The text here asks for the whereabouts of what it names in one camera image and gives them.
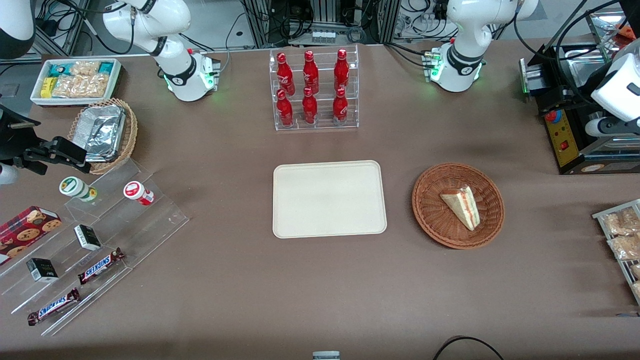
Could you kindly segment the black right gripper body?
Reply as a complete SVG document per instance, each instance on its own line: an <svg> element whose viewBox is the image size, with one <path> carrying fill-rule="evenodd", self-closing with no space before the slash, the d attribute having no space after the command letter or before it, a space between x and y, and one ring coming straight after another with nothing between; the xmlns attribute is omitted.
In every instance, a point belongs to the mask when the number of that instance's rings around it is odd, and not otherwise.
<svg viewBox="0 0 640 360"><path fill-rule="evenodd" d="M4 105L0 105L0 110L0 161L13 163L14 157L20 157L25 150L41 145L41 139L34 130L41 122L22 116Z"/></svg>

